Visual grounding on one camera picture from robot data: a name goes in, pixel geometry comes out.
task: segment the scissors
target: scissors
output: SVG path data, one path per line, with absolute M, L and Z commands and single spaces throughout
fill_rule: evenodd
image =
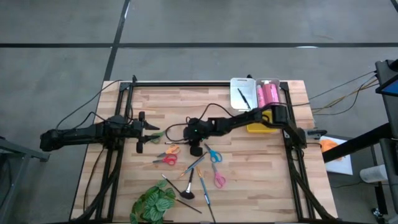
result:
M 163 152 L 157 157 L 165 157 L 167 154 L 178 154 L 180 151 L 181 151 L 180 146 L 173 144 L 169 147 L 168 150 L 166 150 L 166 152 Z
M 216 151 L 210 149 L 210 147 L 206 143 L 205 143 L 205 146 L 210 153 L 210 160 L 212 162 L 222 162 L 223 161 L 223 156 L 219 152 L 216 152 Z
M 223 188 L 224 184 L 226 183 L 226 179 L 225 177 L 223 177 L 216 168 L 216 165 L 214 163 L 211 164 L 211 166 L 213 167 L 214 170 L 214 184 L 216 185 L 216 187 Z
M 173 166 L 175 165 L 176 161 L 177 161 L 177 156 L 175 154 L 168 154 L 165 158 L 153 161 L 153 163 L 165 162 L 168 165 Z

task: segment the black metal frame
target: black metal frame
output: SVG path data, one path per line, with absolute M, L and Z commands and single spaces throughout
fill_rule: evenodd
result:
M 133 82 L 122 82 L 119 87 L 119 95 L 118 95 L 118 101 L 116 103 L 115 114 L 119 114 L 121 112 L 121 102 L 123 100 L 124 92 L 126 90 L 128 90 L 128 95 L 127 95 L 127 102 L 126 102 L 126 109 L 124 112 L 124 117 L 127 120 L 127 117 L 129 116 L 129 105 L 131 105 L 131 103 L 132 103 L 132 94 L 133 94 L 134 87 L 167 87 L 167 86 L 225 86 L 225 87 L 229 87 L 229 82 L 134 82 L 134 81 Z M 295 123 L 295 116 L 294 116 L 294 112 L 293 112 L 292 101 L 290 98 L 289 86 L 288 86 L 287 82 L 281 82 L 280 87 L 285 93 L 286 103 L 288 104 L 289 118 L 291 119 L 292 122 Z M 295 149 L 292 146 L 293 145 L 292 139 L 285 131 L 282 131 L 282 134 L 283 134 L 284 143 L 285 143 L 287 165 L 289 167 L 289 175 L 290 175 L 292 193 L 293 193 L 293 198 L 294 198 L 294 203 L 295 203 L 295 210 L 296 210 L 296 214 L 297 214 L 297 221 L 299 223 L 300 222 L 310 222 L 311 223 L 313 221 L 314 222 L 325 221 L 325 223 L 347 223 L 347 222 L 342 222 L 337 219 L 334 219 L 332 216 L 330 216 L 326 212 L 326 210 L 320 205 L 320 203 L 315 198 L 315 196 L 311 193 L 310 188 L 308 186 L 308 177 L 307 177 L 307 173 L 305 170 L 304 159 L 302 156 L 300 156 L 301 149 Z M 73 221 L 84 221 L 84 223 L 104 223 L 104 222 L 110 223 L 110 222 L 112 222 L 114 206 L 115 206 L 116 197 L 117 197 L 117 187 L 118 187 L 121 161 L 122 161 L 123 151 L 124 151 L 124 140 L 125 140 L 124 138 L 118 139 L 118 150 L 117 150 L 118 154 L 117 154 L 114 169 L 110 175 L 109 175 L 109 171 L 110 171 L 110 165 L 111 165 L 113 153 L 112 153 L 112 151 L 108 151 L 108 153 L 106 155 L 106 162 L 105 162 L 105 167 L 104 167 L 103 180 L 101 183 L 101 189 L 100 189 L 99 194 L 93 200 L 92 204 L 88 207 L 87 210 L 89 210 L 89 211 L 87 212 L 87 210 L 86 210 L 83 213 L 83 214 L 85 214 L 83 217 L 80 217 L 77 220 L 70 220 L 70 222 L 73 222 Z M 295 164 L 294 164 L 294 160 L 293 160 L 293 156 L 292 156 L 293 150 L 297 151 L 299 172 L 297 171 Z M 107 214 L 106 218 L 102 218 L 103 199 L 111 185 L 112 185 L 112 189 L 111 189 L 111 195 L 110 195 L 110 201 L 109 201 L 108 214 Z M 299 185 L 301 187 L 301 189 L 303 190 L 303 192 L 305 194 L 306 204 L 307 204 L 307 208 L 308 208 L 308 218 L 304 217 L 302 206 L 301 206 L 299 188 L 297 185 Z M 318 214 L 320 214 L 322 220 L 316 219 L 314 208 L 317 210 Z M 95 218 L 92 220 L 89 220 L 90 217 L 92 216 L 94 210 L 96 210 Z

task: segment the blue scissors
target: blue scissors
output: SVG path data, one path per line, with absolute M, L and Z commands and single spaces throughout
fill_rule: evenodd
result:
M 210 160 L 212 162 L 216 163 L 216 162 L 222 162 L 223 161 L 223 156 L 219 152 L 216 152 L 216 151 L 212 150 L 206 143 L 205 143 L 205 146 L 206 146 L 207 150 L 210 153 Z

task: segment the orange object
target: orange object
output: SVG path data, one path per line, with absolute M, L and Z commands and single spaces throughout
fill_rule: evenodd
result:
M 326 151 L 338 146 L 337 143 L 335 143 L 334 141 L 332 141 L 330 139 L 322 140 L 322 141 L 320 141 L 320 144 L 322 146 L 322 148 L 321 148 L 322 152 L 326 152 Z

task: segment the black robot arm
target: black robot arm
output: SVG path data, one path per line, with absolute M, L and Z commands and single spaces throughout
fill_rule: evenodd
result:
M 133 119 L 130 123 L 126 123 L 121 115 L 115 115 L 87 128 L 51 129 L 40 136 L 40 148 L 49 152 L 63 146 L 100 143 L 107 149 L 115 150 L 116 138 L 136 138 L 137 152 L 142 153 L 142 144 L 158 138 L 158 136 L 143 136 L 144 129 L 159 130 L 145 121 L 144 112 L 140 112 L 139 119 Z
M 263 111 L 269 109 L 272 111 L 272 123 L 265 120 L 262 114 Z M 223 136 L 234 128 L 252 123 L 262 123 L 268 128 L 283 129 L 292 139 L 292 144 L 295 147 L 307 147 L 304 130 L 296 127 L 289 119 L 287 107 L 280 103 L 271 103 L 231 118 L 208 118 L 207 121 L 192 118 L 189 120 L 188 126 L 183 130 L 183 136 L 191 146 L 191 154 L 200 156 L 202 154 L 202 149 L 199 147 L 200 141 L 210 136 Z

